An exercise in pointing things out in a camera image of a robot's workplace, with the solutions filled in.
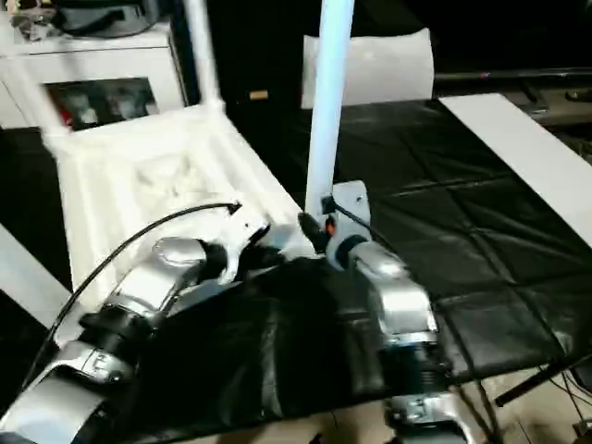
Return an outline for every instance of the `black surface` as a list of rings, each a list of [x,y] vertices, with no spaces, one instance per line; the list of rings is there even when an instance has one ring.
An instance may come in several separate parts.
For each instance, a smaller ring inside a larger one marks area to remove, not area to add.
[[[297,199],[310,113],[234,121]],[[439,103],[343,112],[338,177],[363,179],[373,222],[430,293],[454,380],[589,347],[592,251]],[[364,296],[299,260],[176,316],[142,370],[129,440],[156,442],[393,394]]]
[[[582,50],[592,15],[582,0],[407,0],[431,31],[437,73],[592,67]]]
[[[306,35],[319,35],[321,3],[321,0],[301,2]],[[425,26],[401,0],[358,0],[353,5],[351,37],[407,35]]]
[[[186,105],[197,105],[202,100],[199,90],[197,72],[195,71],[195,59],[191,36],[187,27],[185,6],[180,0],[173,0],[170,4],[171,36],[174,45],[175,58],[179,70],[179,79],[183,85]]]
[[[56,162],[37,129],[0,129],[0,224],[71,289]]]
[[[0,224],[70,287],[56,163],[37,130],[0,129]],[[44,335],[45,328],[0,290],[0,412],[16,396]]]
[[[302,8],[299,2],[208,0],[220,93],[228,107],[251,102],[298,107],[302,81]]]

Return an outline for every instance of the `white cabinet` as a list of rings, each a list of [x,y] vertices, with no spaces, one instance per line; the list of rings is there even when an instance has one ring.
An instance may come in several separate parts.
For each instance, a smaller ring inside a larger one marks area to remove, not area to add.
[[[74,130],[85,130],[185,105],[169,34],[169,26],[161,23],[122,39],[59,37],[16,45],[33,79],[49,92],[59,116]],[[0,126],[38,126],[36,104],[22,90],[8,59],[1,57],[5,74]],[[10,102],[4,100],[6,94]]]

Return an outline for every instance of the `white paper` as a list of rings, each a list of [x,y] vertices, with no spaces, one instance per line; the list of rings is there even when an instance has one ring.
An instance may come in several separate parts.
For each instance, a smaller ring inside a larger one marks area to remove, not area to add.
[[[304,36],[302,108],[314,103],[318,41]],[[400,37],[350,39],[343,105],[429,99],[433,84],[428,29]]]
[[[586,160],[499,94],[439,100],[592,246]]]

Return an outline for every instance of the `floor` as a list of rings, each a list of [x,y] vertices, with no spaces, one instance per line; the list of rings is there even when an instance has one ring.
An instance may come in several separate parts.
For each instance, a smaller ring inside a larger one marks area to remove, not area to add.
[[[512,387],[535,371],[527,370],[498,376],[484,381],[490,398]],[[561,377],[555,382],[563,385]],[[578,387],[570,385],[574,394],[586,398]],[[475,386],[467,385],[467,392],[476,399]],[[584,417],[592,417],[592,404],[583,401],[578,406]],[[462,417],[474,431],[475,442],[485,443],[483,435],[463,404]],[[505,444],[571,444],[576,435],[572,424],[578,414],[569,395],[548,382],[524,395],[521,399],[498,409],[499,423]],[[392,432],[382,420],[380,402],[370,402],[333,413],[321,413],[308,418],[275,423],[241,432],[187,441],[192,444],[307,444],[321,433],[323,444],[386,443]]]

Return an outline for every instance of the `white stand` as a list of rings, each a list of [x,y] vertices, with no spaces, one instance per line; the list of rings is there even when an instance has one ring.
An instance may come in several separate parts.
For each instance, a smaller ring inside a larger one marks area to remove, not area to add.
[[[323,218],[321,200],[330,196],[333,189],[353,2],[354,0],[323,0],[321,12],[305,205],[305,211],[319,221]]]
[[[185,4],[203,97],[196,106],[70,133],[44,89],[13,55],[15,75],[46,117],[40,120],[43,142],[57,163],[74,288],[140,228],[181,208],[212,202],[239,201],[264,215],[273,228],[268,236],[281,238],[278,248],[287,257],[314,254],[298,230],[301,209],[224,113],[204,0]],[[166,233],[215,239],[227,218],[225,211],[187,215],[131,245],[81,294],[80,309],[56,332],[57,344],[75,338],[80,313],[103,303],[142,247]],[[23,281],[34,273],[26,266],[14,271]],[[28,310],[50,306],[46,321],[53,321],[63,304],[46,299],[43,291],[20,294]]]

